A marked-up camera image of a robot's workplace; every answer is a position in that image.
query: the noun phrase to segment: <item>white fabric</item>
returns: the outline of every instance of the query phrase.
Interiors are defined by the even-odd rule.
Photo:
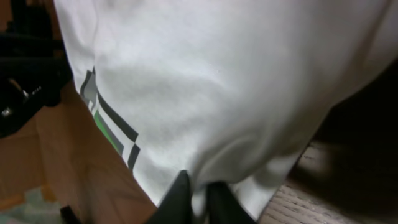
[[[255,218],[327,115],[397,56],[387,0],[56,0],[79,89],[139,133],[134,176],[158,204],[182,169],[237,184]]]

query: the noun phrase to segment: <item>garment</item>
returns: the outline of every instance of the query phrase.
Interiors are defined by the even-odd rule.
[[[159,204],[226,181],[257,218],[339,101],[397,56],[397,1],[56,0],[75,85]]]

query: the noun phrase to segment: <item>green stripe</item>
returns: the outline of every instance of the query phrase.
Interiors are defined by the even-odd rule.
[[[111,136],[106,132],[106,129],[105,129],[104,125],[101,123],[98,116],[99,116],[99,114],[97,111],[97,112],[95,112],[95,115],[94,115],[94,121],[97,124],[97,127],[99,128],[99,130],[102,131],[102,133],[105,135],[105,137],[108,139],[108,141],[112,144],[112,146],[115,148],[115,150],[120,154],[119,149],[116,147],[115,143],[112,141]]]

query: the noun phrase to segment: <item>white cloth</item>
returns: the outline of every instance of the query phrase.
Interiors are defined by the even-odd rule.
[[[78,90],[95,67],[104,101],[138,132],[133,173],[158,204],[182,169],[223,180],[254,218],[329,109],[396,56],[387,0],[56,0]]]

